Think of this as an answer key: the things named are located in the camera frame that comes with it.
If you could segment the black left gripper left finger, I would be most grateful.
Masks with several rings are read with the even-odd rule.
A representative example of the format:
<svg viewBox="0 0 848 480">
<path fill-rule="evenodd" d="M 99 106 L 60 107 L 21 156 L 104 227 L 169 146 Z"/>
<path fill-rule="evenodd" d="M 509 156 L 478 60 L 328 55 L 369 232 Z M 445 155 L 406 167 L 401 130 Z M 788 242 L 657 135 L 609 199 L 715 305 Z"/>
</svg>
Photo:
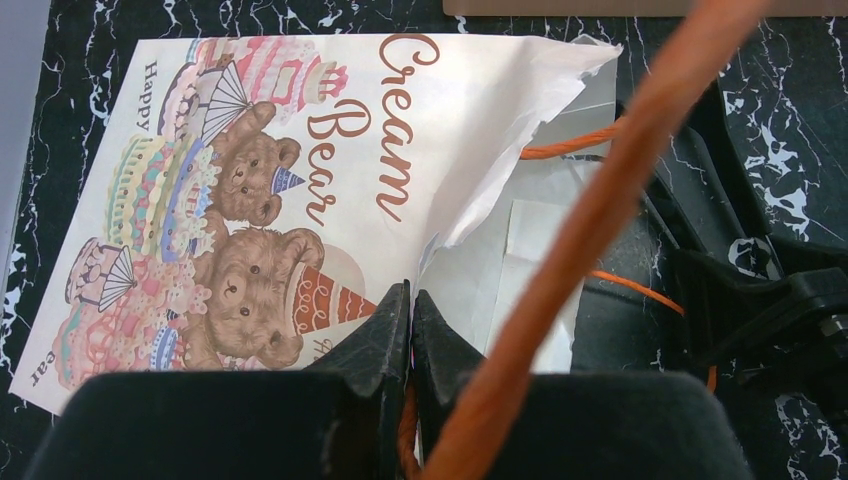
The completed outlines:
<svg viewBox="0 0 848 480">
<path fill-rule="evenodd" d="M 301 370 L 113 373 L 71 398 L 29 479 L 395 479 L 410 287 Z"/>
</svg>

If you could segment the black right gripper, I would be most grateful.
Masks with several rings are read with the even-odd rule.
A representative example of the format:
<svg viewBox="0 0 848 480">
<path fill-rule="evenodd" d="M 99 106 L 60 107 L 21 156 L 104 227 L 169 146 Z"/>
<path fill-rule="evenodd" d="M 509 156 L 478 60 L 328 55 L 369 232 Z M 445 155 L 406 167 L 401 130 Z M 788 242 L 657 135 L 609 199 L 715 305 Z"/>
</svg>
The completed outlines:
<svg viewBox="0 0 848 480">
<path fill-rule="evenodd" d="M 717 82 L 660 156 L 642 208 L 658 263 L 672 262 L 690 358 L 701 366 L 749 360 L 739 384 L 806 391 L 834 429 L 846 430 L 847 252 L 781 238 L 771 244 Z M 729 266 L 774 265 L 776 257 L 784 272 L 776 280 Z"/>
</svg>

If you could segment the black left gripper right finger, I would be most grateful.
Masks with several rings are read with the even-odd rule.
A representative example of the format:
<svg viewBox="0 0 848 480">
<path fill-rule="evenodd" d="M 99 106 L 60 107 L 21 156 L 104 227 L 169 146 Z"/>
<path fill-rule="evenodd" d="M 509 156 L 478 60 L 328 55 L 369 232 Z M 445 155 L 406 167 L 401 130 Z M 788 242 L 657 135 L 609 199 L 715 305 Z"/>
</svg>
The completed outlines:
<svg viewBox="0 0 848 480">
<path fill-rule="evenodd" d="M 424 463 L 482 355 L 425 290 L 412 317 Z M 650 371 L 535 375 L 489 479 L 750 479 L 721 404 L 694 377 Z"/>
</svg>

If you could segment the printed paper bag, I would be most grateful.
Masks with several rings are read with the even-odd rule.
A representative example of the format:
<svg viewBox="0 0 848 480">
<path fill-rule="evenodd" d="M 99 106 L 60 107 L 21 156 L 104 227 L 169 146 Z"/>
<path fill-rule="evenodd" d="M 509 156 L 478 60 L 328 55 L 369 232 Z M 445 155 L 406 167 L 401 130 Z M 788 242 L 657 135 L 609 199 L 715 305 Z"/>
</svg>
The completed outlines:
<svg viewBox="0 0 848 480">
<path fill-rule="evenodd" d="M 59 421 L 101 375 L 301 370 L 407 283 L 395 479 L 489 479 L 533 376 L 554 374 L 536 365 L 570 357 L 560 313 L 766 8 L 698 2 L 624 116 L 549 146 L 534 144 L 538 129 L 620 46 L 416 32 L 140 41 L 12 392 Z M 421 275 L 485 221 L 517 164 L 603 143 L 603 164 L 566 190 L 557 234 L 532 240 L 517 299 L 485 329 L 426 465 Z"/>
</svg>

